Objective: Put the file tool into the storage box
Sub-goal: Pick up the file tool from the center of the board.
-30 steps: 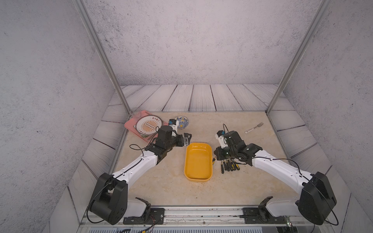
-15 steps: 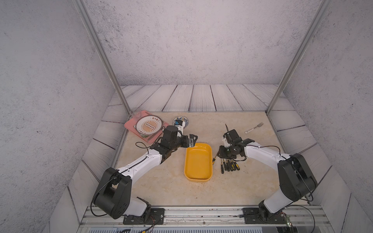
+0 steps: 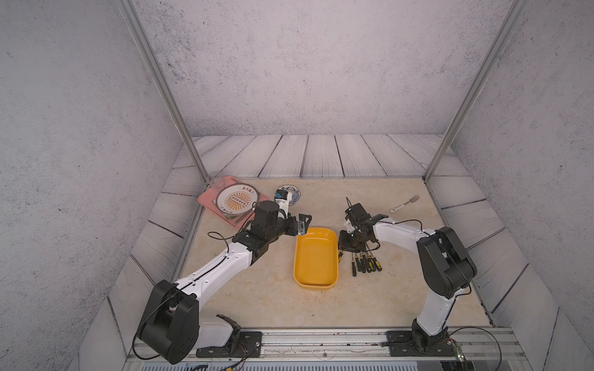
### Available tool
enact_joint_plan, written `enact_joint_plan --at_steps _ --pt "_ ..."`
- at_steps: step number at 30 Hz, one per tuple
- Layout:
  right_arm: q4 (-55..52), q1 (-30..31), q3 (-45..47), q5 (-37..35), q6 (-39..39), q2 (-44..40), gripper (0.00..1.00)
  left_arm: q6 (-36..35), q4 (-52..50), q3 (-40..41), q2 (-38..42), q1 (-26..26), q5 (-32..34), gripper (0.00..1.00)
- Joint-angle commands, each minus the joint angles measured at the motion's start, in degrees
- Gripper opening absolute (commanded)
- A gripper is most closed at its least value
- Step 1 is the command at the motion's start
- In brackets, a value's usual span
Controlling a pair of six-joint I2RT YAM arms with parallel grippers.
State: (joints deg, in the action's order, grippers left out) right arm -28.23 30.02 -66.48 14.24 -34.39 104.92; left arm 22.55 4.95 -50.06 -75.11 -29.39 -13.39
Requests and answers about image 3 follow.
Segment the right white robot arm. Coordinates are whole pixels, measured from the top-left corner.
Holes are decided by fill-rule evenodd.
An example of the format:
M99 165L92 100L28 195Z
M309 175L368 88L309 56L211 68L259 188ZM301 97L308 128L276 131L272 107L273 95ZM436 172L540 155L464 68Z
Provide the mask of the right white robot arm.
M340 232L340 250L368 251L368 243L394 244L419 256L428 292L420 314L411 325L411 347L424 355L435 352L449 338L447 322L459 296L472 292L477 268L456 231L450 227L427 230L419 220L397 221L384 214L371 216L359 203L345 210L346 229Z

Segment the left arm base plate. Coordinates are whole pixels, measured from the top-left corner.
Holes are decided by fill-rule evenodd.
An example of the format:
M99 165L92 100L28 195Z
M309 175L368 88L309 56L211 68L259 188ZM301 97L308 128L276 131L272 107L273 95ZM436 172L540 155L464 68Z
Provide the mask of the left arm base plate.
M262 337L262 332L240 331L231 335L224 346L197 349L196 358L258 358L261 355Z

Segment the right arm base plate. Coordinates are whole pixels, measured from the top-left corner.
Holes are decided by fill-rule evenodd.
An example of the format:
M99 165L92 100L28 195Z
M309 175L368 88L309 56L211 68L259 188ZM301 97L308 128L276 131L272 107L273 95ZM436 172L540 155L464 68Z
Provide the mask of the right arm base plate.
M437 335L427 335L422 330L388 331L386 341L381 343L387 347L392 357L456 357L456 346L449 339L447 331Z

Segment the file tool yellow black handle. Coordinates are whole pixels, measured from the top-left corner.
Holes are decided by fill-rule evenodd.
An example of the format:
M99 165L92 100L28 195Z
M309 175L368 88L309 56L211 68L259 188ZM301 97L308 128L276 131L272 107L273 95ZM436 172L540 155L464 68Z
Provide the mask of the file tool yellow black handle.
M357 263L355 260L355 253L351 253L351 268L352 268L352 276L356 277L357 276Z

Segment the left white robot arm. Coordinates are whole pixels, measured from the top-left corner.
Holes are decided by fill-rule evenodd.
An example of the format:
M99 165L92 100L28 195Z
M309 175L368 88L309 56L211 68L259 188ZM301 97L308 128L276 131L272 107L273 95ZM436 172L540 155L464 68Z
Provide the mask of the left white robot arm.
M227 240L216 258L176 282L160 281L148 297L134 337L173 365L192 350L224 356L245 354L238 323L225 315L201 319L200 313L218 290L252 266L278 238L307 233L312 217L293 216L288 207L286 201L260 202L254 219Z

